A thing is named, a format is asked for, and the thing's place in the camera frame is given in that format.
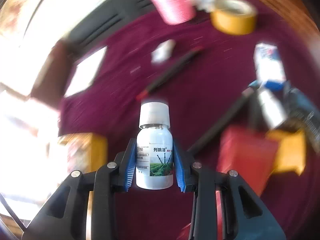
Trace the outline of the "maroon velvet bedspread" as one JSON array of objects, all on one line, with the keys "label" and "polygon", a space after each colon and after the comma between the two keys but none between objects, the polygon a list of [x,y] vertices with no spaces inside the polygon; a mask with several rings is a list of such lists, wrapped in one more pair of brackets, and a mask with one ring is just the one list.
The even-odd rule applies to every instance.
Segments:
[{"label": "maroon velvet bedspread", "polygon": [[[205,48],[187,68],[156,91],[170,109],[171,132],[181,148],[189,148],[255,79],[253,50],[261,41],[279,49],[287,78],[319,107],[319,68],[303,42],[273,10],[247,0],[259,12],[255,32],[231,36],[217,31],[209,15],[176,26],[148,13],[114,33],[95,81],[61,103],[60,134],[93,132],[108,139],[108,156],[125,150],[139,131],[140,102],[136,96],[165,69],[151,64],[151,52],[163,41],[176,40],[175,58],[194,46]],[[275,174],[261,197],[287,239],[298,238],[319,207],[319,157],[308,152],[301,176]],[[177,185],[162,191],[131,187],[116,196],[119,239],[188,239],[192,194]]]}]

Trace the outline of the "yellow edged cardboard tray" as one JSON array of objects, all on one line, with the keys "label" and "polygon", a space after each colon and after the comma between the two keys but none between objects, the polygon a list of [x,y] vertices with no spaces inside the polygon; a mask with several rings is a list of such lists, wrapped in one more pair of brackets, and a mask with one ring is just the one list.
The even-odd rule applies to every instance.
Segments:
[{"label": "yellow edged cardboard tray", "polygon": [[108,156],[107,138],[95,133],[62,135],[48,145],[49,180],[54,192],[74,170],[96,171],[105,165]]}]

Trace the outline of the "white bottle green label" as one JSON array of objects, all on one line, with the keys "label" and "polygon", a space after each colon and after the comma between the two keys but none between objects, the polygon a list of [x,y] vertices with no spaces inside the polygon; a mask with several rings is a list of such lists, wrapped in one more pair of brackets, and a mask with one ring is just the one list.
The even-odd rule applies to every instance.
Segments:
[{"label": "white bottle green label", "polygon": [[162,190],[173,185],[173,138],[169,106],[145,102],[140,108],[140,132],[136,148],[136,184],[147,190]]}]

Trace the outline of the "red foil snack bag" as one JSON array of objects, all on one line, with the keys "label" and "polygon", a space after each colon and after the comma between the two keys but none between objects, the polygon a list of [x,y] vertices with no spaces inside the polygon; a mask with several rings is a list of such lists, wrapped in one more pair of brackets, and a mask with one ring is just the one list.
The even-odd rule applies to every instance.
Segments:
[{"label": "red foil snack bag", "polygon": [[[277,142],[267,140],[240,126],[229,126],[221,135],[220,152],[216,172],[235,170],[260,198],[271,174]],[[220,193],[216,193],[218,238],[222,237],[222,213]]]}]

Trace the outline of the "small white crumpled tissue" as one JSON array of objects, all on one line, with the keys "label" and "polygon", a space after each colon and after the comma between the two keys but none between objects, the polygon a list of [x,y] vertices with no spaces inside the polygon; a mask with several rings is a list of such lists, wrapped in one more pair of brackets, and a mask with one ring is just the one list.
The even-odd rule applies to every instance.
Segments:
[{"label": "small white crumpled tissue", "polygon": [[151,53],[151,63],[158,64],[167,61],[172,55],[175,48],[175,40],[167,40],[158,45],[158,47]]}]

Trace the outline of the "black grain bag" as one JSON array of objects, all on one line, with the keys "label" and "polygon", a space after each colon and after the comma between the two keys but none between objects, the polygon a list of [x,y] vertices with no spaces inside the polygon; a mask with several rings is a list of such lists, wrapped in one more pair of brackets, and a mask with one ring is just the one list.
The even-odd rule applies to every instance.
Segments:
[{"label": "black grain bag", "polygon": [[319,155],[319,109],[289,81],[284,83],[283,96],[289,124],[305,131],[311,147]]}]

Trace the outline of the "black marker red cap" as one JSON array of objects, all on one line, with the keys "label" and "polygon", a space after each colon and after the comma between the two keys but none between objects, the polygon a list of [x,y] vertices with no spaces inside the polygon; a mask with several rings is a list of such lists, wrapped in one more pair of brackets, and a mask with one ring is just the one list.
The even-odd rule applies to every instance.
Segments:
[{"label": "black marker red cap", "polygon": [[189,52],[181,56],[171,67],[169,67],[165,72],[163,72],[157,79],[152,81],[147,87],[145,87],[137,96],[137,101],[142,101],[147,98],[157,89],[159,89],[162,85],[171,80],[175,75],[183,70],[186,64],[188,64],[193,58],[197,57],[197,55],[203,51],[203,47],[195,47],[191,49]]}]

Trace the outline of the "white notepad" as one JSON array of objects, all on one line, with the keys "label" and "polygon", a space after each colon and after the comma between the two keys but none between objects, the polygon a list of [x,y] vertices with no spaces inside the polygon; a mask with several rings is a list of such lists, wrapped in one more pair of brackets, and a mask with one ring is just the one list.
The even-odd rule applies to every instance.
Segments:
[{"label": "white notepad", "polygon": [[107,52],[107,46],[95,51],[75,68],[75,72],[66,89],[65,98],[80,93],[90,87]]}]

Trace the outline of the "pink knitted bottle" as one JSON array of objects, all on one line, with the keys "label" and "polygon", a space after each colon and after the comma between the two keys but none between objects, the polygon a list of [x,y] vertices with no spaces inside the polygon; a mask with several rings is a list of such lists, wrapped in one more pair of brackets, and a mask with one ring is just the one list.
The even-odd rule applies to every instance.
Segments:
[{"label": "pink knitted bottle", "polygon": [[190,0],[151,0],[151,2],[168,25],[188,22],[196,15]]}]

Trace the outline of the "white pill bottle red label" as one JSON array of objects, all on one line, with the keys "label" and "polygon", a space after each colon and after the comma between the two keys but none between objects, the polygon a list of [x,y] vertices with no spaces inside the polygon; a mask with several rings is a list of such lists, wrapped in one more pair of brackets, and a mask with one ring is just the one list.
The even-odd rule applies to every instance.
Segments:
[{"label": "white pill bottle red label", "polygon": [[276,129],[287,120],[287,113],[281,102],[267,88],[257,90],[258,101],[263,118],[269,129]]}]

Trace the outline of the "yellow tape roll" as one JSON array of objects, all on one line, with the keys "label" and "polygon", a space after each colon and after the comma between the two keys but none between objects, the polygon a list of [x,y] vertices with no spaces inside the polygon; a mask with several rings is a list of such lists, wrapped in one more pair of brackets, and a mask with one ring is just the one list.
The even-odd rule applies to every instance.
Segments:
[{"label": "yellow tape roll", "polygon": [[256,7],[245,0],[215,0],[210,12],[213,27],[229,35],[253,33],[257,17]]}]

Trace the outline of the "blue white small box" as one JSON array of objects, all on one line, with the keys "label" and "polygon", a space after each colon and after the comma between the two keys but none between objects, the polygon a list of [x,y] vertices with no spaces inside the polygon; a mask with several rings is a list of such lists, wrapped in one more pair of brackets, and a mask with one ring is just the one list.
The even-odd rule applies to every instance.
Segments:
[{"label": "blue white small box", "polygon": [[256,44],[253,60],[257,82],[271,91],[282,90],[287,79],[278,47],[267,43]]}]

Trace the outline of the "yellow snack packet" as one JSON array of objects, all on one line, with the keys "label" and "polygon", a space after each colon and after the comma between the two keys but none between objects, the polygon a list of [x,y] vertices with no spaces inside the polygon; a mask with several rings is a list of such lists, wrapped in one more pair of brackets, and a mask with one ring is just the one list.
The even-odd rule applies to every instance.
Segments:
[{"label": "yellow snack packet", "polygon": [[300,176],[306,166],[306,138],[302,129],[290,133],[274,129],[266,133],[266,138],[278,143],[272,174],[295,172]]}]

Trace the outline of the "black long stick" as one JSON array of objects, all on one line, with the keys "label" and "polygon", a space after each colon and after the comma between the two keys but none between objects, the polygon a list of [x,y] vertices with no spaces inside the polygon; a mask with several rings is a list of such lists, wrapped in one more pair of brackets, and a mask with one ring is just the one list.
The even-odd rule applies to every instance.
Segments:
[{"label": "black long stick", "polygon": [[227,109],[227,111],[216,121],[211,128],[209,128],[195,143],[193,143],[188,153],[191,155],[198,154],[203,148],[207,146],[223,129],[236,117],[236,115],[245,107],[245,105],[252,98],[254,92],[259,88],[257,80],[253,81],[248,87],[242,91],[236,101]]}]

